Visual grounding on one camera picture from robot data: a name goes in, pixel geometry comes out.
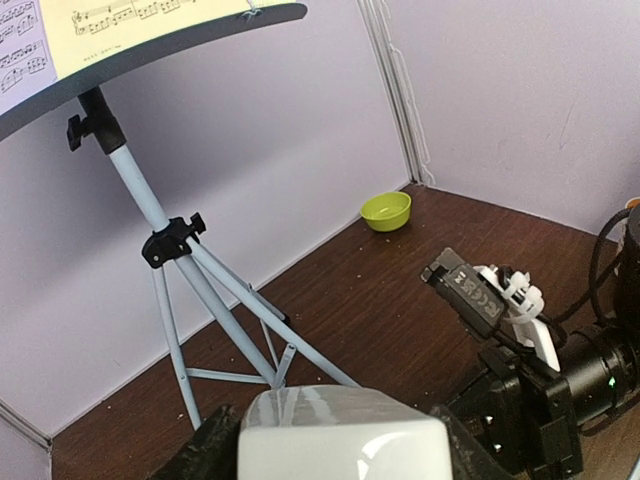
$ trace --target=light blue metal pole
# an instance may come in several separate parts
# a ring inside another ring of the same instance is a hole
[[[198,294],[202,303],[207,307],[211,315],[215,317],[227,335],[233,340],[242,354],[247,357],[251,365],[260,375],[274,387],[276,376],[275,369],[269,364],[258,347],[251,341],[247,332],[238,324],[233,314],[229,311],[220,296],[204,276],[196,261],[190,255],[177,258],[176,265],[187,279],[193,290]]]
[[[629,480],[640,480],[640,457],[636,460],[636,464],[633,466],[631,470],[631,474],[629,475]]]
[[[126,145],[109,154],[111,162],[116,167],[129,193],[138,204],[154,232],[164,230],[169,226],[169,218],[164,213],[162,205],[154,195],[136,163],[129,147]]]
[[[158,306],[160,307],[160,317],[162,318],[162,326],[164,327],[164,334],[169,345],[169,353],[171,355],[171,362],[173,363],[173,369],[176,372],[178,378],[178,386],[184,399],[184,404],[187,407],[187,413],[191,419],[193,429],[200,428],[202,423],[200,420],[200,413],[198,412],[198,406],[196,400],[193,397],[193,390],[191,390],[191,384],[189,383],[189,376],[187,375],[187,369],[184,365],[184,358],[182,357],[182,350],[180,349],[180,340],[178,339],[178,332],[176,331],[176,323],[173,318],[173,309],[171,308],[171,301],[169,299],[169,290],[167,289],[167,278],[164,274],[164,267],[153,269],[153,286],[156,290],[156,298],[158,299]]]

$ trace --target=black mount bracket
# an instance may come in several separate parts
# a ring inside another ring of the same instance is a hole
[[[584,468],[568,381],[537,357],[499,347],[480,353],[484,369],[448,407],[511,475],[568,479]]]
[[[105,155],[113,153],[127,143],[127,139],[111,113],[99,87],[92,88],[78,97],[87,116],[74,115],[67,126],[67,140],[72,152],[82,145],[82,139],[95,135]]]
[[[172,218],[169,226],[153,235],[142,247],[142,256],[151,268],[160,268],[169,260],[189,255],[191,247],[187,243],[189,237],[200,243],[199,234],[205,232],[207,227],[199,213],[191,217],[191,225],[187,225],[184,218]]]

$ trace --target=black knob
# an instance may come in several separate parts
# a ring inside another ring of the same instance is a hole
[[[67,140],[69,141],[69,148],[72,152],[75,152],[82,145],[82,137],[84,134],[80,115],[74,115],[71,117],[67,125]]]
[[[207,226],[204,224],[204,220],[199,213],[194,213],[191,216],[191,226],[197,234],[204,233],[207,230]]]

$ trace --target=white bracket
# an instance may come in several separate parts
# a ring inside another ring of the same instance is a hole
[[[549,328],[537,319],[544,308],[542,292],[530,284],[529,274],[513,273],[507,279],[509,286],[505,289],[500,284],[496,267],[480,266],[476,270],[507,301],[506,320],[513,325],[518,342],[525,347],[533,347],[540,360],[559,372],[560,362]]]

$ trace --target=music stand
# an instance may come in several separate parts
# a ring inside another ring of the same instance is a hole
[[[186,32],[179,31],[160,37],[152,42],[146,42],[134,49],[137,52],[128,52],[124,62],[129,67],[128,69],[131,69],[134,66],[137,67],[143,63],[148,63],[150,58],[161,58],[174,53],[177,51],[176,45],[188,48],[188,46],[259,26],[302,18],[305,13],[306,7],[300,4],[251,9],[247,12],[247,15],[243,14],[233,18],[226,17],[213,20],[206,22],[206,25],[199,24],[185,29],[187,30]],[[189,36],[189,30],[196,34]],[[152,269],[162,326],[169,346],[173,368],[193,428],[197,429],[200,426],[201,419],[191,389],[190,378],[266,384],[271,388],[281,388],[285,385],[285,375],[294,355],[299,352],[335,381],[343,385],[358,386],[354,380],[291,330],[286,315],[265,300],[251,285],[240,279],[215,255],[201,245],[199,235],[205,231],[206,227],[199,214],[194,214],[190,219],[190,223],[187,223],[181,217],[173,219],[167,217],[160,202],[138,168],[127,146],[124,133],[99,88],[100,83],[123,73],[123,65],[118,65],[117,63],[117,57],[120,55],[124,55],[124,52],[115,55],[115,58],[109,57],[90,67],[92,69],[90,74],[80,72],[73,75],[71,79],[54,84],[0,117],[0,138],[17,130],[22,126],[20,123],[24,124],[32,120],[34,115],[42,114],[52,109],[52,99],[61,104],[66,101],[65,97],[69,94],[74,94],[73,96],[78,97],[86,117],[81,119],[80,116],[76,115],[69,120],[67,138],[71,150],[74,151],[81,146],[82,138],[94,135],[153,230],[152,235],[144,244],[142,254]],[[135,60],[138,57],[140,62],[136,64]],[[165,265],[168,262],[174,262],[177,265],[207,310],[220,323],[220,326],[255,368],[258,375],[188,368],[185,365],[165,276]],[[258,317],[273,364],[269,363],[239,325],[204,272],[209,273]],[[280,358],[273,346],[270,331],[273,331],[287,342]]]

